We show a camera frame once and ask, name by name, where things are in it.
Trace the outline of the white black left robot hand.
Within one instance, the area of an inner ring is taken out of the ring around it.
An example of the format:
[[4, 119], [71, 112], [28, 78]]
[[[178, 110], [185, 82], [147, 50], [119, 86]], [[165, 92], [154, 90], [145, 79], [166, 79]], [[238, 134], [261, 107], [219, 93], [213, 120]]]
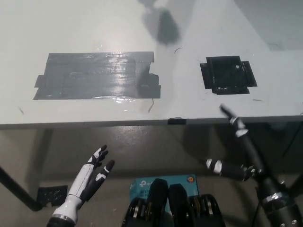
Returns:
[[94, 172], [102, 165], [108, 154], [107, 145], [100, 147], [82, 166], [67, 193], [64, 203], [58, 207], [48, 221], [48, 227], [73, 227], [78, 221], [78, 211], [97, 192], [112, 170], [115, 161], [110, 160], [103, 169]]

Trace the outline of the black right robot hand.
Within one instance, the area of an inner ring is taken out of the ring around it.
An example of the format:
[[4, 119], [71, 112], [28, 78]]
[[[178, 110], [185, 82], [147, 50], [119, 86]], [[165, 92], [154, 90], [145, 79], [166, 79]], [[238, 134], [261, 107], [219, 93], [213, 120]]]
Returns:
[[237, 181], [254, 179], [257, 182], [257, 197], [261, 204], [289, 200], [289, 190], [272, 174], [263, 155], [253, 143], [249, 130], [242, 119], [224, 104], [220, 105], [220, 111], [234, 128], [234, 135], [244, 148], [249, 166], [239, 167], [222, 160], [208, 158], [204, 161], [206, 168], [217, 175]]

